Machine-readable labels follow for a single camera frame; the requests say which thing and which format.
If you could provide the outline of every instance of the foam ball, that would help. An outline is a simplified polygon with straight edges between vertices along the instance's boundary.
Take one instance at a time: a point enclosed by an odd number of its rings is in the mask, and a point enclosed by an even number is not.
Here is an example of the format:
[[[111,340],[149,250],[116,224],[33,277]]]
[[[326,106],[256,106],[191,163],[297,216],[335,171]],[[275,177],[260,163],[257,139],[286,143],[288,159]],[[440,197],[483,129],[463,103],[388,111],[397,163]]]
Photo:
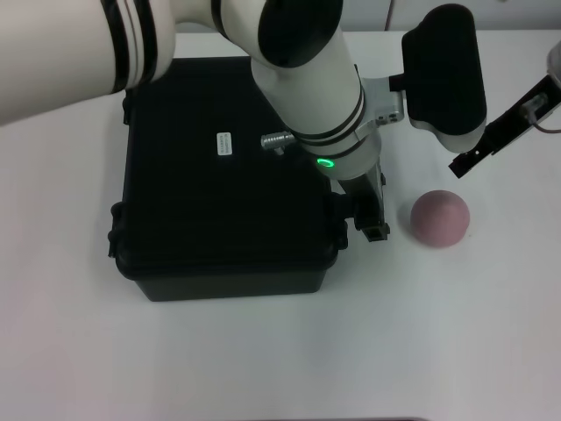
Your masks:
[[[465,236],[469,225],[467,204],[450,191],[436,190],[421,196],[411,211],[413,235],[426,246],[454,246]]]

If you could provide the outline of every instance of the black joint band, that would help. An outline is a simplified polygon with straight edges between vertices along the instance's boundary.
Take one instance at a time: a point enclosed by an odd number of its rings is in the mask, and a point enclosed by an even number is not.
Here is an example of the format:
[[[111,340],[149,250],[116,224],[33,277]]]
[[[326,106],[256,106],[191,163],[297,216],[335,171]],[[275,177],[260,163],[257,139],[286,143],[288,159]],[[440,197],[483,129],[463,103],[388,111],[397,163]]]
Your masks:
[[[291,130],[290,128],[288,128],[288,130],[294,134],[294,136],[296,138],[298,138],[302,143],[306,144],[306,145],[310,145],[310,146],[327,146],[327,145],[331,145],[333,143],[336,143],[337,141],[334,139],[330,139],[330,140],[326,140],[325,142],[308,142],[308,140],[321,140],[321,139],[327,139],[330,138],[332,136],[335,136],[336,134],[340,133],[341,131],[343,131],[345,129],[345,127],[347,125],[349,125],[351,123],[351,121],[356,118],[356,116],[359,113],[362,113],[362,115],[364,116],[364,112],[366,110],[366,101],[363,101],[363,99],[365,98],[365,91],[362,88],[362,86],[360,87],[360,96],[359,96],[359,101],[357,102],[357,106],[355,107],[355,109],[352,111],[351,115],[338,127],[336,127],[333,130],[330,130],[328,132],[325,133],[321,133],[321,134],[304,134],[304,133],[299,133],[296,132],[294,130]]]
[[[359,127],[360,123],[362,122],[362,119],[364,118],[366,113],[366,99],[365,99],[365,105],[364,107],[362,107],[362,111],[360,112],[359,118],[357,118],[357,121],[355,121],[354,125],[352,125],[351,127],[349,127],[347,130],[345,130],[343,133],[341,133],[340,135],[336,136],[333,139],[329,139],[329,140],[325,140],[323,142],[310,142],[307,140],[303,140],[303,139],[299,139],[296,138],[300,143],[303,143],[304,145],[308,145],[308,146],[330,146],[330,145],[335,145],[336,143],[340,142],[341,140],[345,140],[352,132],[354,132],[355,130],[357,130],[357,128]]]
[[[214,26],[217,28],[217,31],[219,31],[223,37],[229,39],[224,29],[224,23],[222,22],[222,0],[212,0],[210,9],[212,11],[212,20],[214,21]]]
[[[144,44],[144,69],[140,83],[150,82],[158,67],[158,33],[149,0],[134,0]]]
[[[117,0],[101,0],[107,25],[113,40],[113,50],[115,51],[115,83],[112,93],[119,92],[126,88],[131,72],[129,57],[129,45],[124,29],[123,16],[117,4]]]

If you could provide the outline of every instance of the white wall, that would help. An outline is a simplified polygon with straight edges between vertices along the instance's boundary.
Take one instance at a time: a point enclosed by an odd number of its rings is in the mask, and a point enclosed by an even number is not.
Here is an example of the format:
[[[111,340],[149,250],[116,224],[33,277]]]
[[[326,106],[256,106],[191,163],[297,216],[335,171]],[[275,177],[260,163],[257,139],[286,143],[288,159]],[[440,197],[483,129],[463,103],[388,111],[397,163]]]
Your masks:
[[[447,3],[467,6],[478,29],[561,29],[561,0],[395,0],[391,29],[414,28]]]
[[[467,6],[479,29],[561,29],[561,0],[395,0],[390,29],[412,29],[429,11],[447,3]],[[389,4],[390,0],[345,0],[341,25],[345,31],[383,31]],[[208,30],[180,25],[180,31]]]
[[[345,0],[341,26],[345,31],[383,31],[389,3],[390,0]],[[199,25],[179,25],[179,28],[180,32],[208,31]]]

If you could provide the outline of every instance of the green led light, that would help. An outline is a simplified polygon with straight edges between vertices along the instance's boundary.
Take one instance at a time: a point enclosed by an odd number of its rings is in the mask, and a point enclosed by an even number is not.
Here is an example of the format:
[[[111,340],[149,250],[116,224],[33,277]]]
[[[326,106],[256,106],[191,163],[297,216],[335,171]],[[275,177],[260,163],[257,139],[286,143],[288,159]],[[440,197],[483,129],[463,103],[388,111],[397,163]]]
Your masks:
[[[335,167],[335,162],[330,161],[330,160],[325,160],[323,158],[320,158],[319,160],[317,160],[317,163],[323,167],[326,168],[333,168]]]

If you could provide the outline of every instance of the black plastic case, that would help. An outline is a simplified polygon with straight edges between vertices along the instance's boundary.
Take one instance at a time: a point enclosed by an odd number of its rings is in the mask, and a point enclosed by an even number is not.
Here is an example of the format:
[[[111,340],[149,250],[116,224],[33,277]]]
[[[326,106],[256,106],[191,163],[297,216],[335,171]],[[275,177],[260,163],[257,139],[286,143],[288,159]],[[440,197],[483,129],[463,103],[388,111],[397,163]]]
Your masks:
[[[129,92],[124,111],[130,136],[110,256],[150,300],[319,290],[346,224],[300,147],[261,149],[261,135],[284,127],[249,59],[175,61],[162,80]],[[218,153],[225,132],[231,155]]]

